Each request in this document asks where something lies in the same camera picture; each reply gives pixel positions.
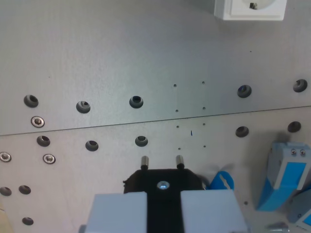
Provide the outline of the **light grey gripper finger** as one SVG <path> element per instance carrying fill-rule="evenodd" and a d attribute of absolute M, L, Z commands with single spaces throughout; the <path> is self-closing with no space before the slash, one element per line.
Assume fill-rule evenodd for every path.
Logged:
<path fill-rule="evenodd" d="M 181 192 L 186 233 L 247 233 L 249 227 L 233 190 Z"/>
<path fill-rule="evenodd" d="M 83 233 L 147 232 L 147 194 L 97 194 Z"/>

